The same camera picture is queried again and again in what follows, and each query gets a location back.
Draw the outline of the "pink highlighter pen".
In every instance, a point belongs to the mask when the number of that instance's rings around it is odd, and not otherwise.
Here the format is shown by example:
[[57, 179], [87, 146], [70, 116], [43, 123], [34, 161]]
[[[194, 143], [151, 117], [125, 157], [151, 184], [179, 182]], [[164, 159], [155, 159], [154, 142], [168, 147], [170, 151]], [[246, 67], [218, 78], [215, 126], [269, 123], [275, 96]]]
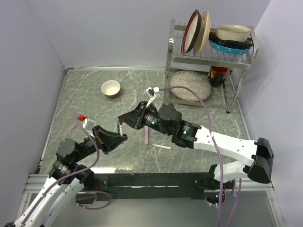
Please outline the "pink highlighter pen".
[[144, 128], [144, 144], [148, 145], [149, 143], [149, 127], [145, 126]]

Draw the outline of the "blue pen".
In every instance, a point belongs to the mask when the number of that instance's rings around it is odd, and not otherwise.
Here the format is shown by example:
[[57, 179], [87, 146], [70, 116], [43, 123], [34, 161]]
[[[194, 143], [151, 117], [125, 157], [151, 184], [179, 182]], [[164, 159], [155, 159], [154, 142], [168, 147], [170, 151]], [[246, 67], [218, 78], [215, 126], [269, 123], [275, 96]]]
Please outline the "blue pen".
[[120, 133], [120, 123], [119, 123], [119, 120], [117, 120], [117, 133]]

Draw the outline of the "thin white red pen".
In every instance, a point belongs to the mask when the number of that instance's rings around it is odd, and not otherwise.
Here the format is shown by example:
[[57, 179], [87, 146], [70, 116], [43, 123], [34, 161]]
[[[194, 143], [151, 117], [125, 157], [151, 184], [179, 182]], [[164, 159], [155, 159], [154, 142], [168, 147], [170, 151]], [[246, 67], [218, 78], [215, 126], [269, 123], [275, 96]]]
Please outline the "thin white red pen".
[[163, 145], [158, 145], [158, 144], [152, 144], [152, 146], [161, 148], [161, 149], [172, 150], [172, 147], [168, 147], [168, 146], [163, 146]]

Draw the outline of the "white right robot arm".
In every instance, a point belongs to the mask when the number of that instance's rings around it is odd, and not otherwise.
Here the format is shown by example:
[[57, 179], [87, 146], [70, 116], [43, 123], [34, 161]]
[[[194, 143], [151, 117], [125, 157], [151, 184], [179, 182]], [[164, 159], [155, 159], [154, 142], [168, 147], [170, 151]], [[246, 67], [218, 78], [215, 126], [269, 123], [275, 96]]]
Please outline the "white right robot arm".
[[271, 183], [274, 154], [265, 138], [244, 140], [214, 132], [183, 120], [181, 112], [172, 104], [156, 109], [154, 104], [140, 102], [134, 110], [120, 115], [118, 119], [135, 130], [148, 126], [171, 136], [172, 143], [181, 148], [207, 150], [233, 158], [234, 162], [214, 165], [207, 177], [207, 183], [212, 188], [240, 178]]

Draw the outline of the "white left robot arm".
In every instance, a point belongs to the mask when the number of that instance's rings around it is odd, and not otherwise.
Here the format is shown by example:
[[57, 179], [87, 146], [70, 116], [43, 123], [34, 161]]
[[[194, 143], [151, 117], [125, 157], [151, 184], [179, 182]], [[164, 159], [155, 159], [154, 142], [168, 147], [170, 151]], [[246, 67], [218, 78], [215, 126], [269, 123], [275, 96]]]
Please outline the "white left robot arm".
[[80, 191], [94, 192], [96, 187], [94, 172], [91, 167], [77, 162], [96, 153], [108, 154], [127, 140], [126, 134], [110, 132], [99, 125], [87, 135], [82, 142], [64, 139], [60, 142], [49, 176], [42, 189], [27, 210], [8, 227], [50, 227], [65, 206]]

